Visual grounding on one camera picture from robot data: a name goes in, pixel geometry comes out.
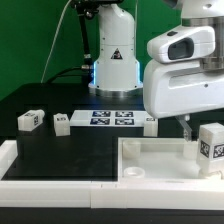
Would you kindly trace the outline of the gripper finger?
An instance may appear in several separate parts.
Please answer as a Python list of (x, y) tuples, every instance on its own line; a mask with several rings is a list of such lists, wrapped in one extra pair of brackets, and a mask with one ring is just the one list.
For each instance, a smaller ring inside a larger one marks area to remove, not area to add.
[(183, 128), (183, 138), (186, 141), (196, 141), (197, 133), (189, 125), (190, 115), (178, 115), (176, 119)]

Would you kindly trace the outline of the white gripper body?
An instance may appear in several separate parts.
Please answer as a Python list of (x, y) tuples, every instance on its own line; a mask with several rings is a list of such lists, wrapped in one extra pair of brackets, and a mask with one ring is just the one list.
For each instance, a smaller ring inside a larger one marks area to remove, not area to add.
[(143, 103), (154, 118), (224, 108), (224, 70), (207, 71), (200, 60), (215, 51), (210, 26), (174, 29), (150, 40)]

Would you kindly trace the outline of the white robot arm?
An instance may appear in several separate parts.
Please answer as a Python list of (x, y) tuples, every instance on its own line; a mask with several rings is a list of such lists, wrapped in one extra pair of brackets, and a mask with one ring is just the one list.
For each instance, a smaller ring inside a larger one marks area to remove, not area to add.
[(117, 5), (99, 4), (100, 53), (89, 89), (107, 97), (141, 92), (149, 115), (177, 118), (191, 140), (191, 114), (224, 108), (224, 0), (163, 1), (180, 12), (178, 26), (165, 27), (159, 9), (135, 23)]

